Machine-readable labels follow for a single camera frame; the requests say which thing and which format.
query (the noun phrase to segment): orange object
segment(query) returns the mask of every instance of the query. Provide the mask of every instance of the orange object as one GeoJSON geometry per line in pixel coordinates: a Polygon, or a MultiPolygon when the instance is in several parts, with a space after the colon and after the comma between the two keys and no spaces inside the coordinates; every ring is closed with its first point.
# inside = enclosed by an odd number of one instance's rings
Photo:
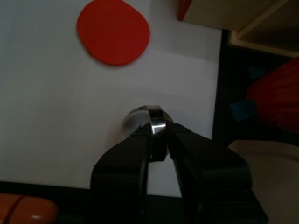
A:
{"type": "Polygon", "coordinates": [[[262,122],[299,133],[299,57],[250,86],[246,98],[255,100],[262,122]]]}
{"type": "Polygon", "coordinates": [[[57,213],[48,199],[0,193],[0,224],[53,224],[57,213]]]}
{"type": "Polygon", "coordinates": [[[147,48],[149,26],[123,0],[95,0],[77,20],[77,32],[88,53],[111,66],[132,62],[147,48]]]}

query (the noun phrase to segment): red sticker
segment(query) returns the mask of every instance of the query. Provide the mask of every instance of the red sticker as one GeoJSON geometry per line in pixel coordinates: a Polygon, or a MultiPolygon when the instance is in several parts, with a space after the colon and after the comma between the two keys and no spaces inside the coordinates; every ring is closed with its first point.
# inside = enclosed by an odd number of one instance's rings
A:
{"type": "Polygon", "coordinates": [[[79,14],[77,32],[88,53],[111,66],[123,66],[144,52],[149,26],[121,0],[95,0],[79,14]]]}

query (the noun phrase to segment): blue object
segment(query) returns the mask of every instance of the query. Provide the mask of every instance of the blue object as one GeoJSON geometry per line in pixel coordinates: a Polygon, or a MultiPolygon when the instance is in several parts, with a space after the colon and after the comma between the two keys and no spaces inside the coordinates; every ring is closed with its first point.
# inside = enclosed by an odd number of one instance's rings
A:
{"type": "Polygon", "coordinates": [[[258,107],[255,101],[238,101],[230,104],[232,118],[240,122],[258,115],[258,107]]]}

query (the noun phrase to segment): beige object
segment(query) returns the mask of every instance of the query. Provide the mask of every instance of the beige object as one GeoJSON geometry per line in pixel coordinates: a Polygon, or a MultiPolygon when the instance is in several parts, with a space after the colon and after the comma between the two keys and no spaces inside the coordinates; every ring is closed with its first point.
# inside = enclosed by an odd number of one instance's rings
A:
{"type": "Polygon", "coordinates": [[[298,0],[191,0],[183,21],[231,30],[230,43],[299,56],[298,0]]]}
{"type": "Polygon", "coordinates": [[[247,160],[268,224],[299,223],[299,147],[251,140],[238,140],[228,147],[247,160]]]}

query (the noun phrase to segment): red object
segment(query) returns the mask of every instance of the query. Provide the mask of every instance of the red object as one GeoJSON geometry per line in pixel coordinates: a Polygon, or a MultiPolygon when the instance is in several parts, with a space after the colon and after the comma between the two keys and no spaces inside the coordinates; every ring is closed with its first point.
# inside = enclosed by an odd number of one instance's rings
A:
{"type": "Polygon", "coordinates": [[[183,18],[187,13],[187,10],[189,9],[191,3],[192,3],[192,0],[181,0],[180,1],[179,15],[177,15],[177,19],[180,21],[183,21],[183,18]]]}
{"type": "Polygon", "coordinates": [[[57,215],[59,208],[51,200],[0,193],[0,223],[53,224],[57,215]]]}
{"type": "Polygon", "coordinates": [[[262,122],[299,133],[299,57],[260,78],[247,90],[262,122]]]}
{"type": "Polygon", "coordinates": [[[143,15],[121,0],[89,2],[79,14],[77,32],[88,53],[111,66],[132,62],[149,41],[143,15]]]}

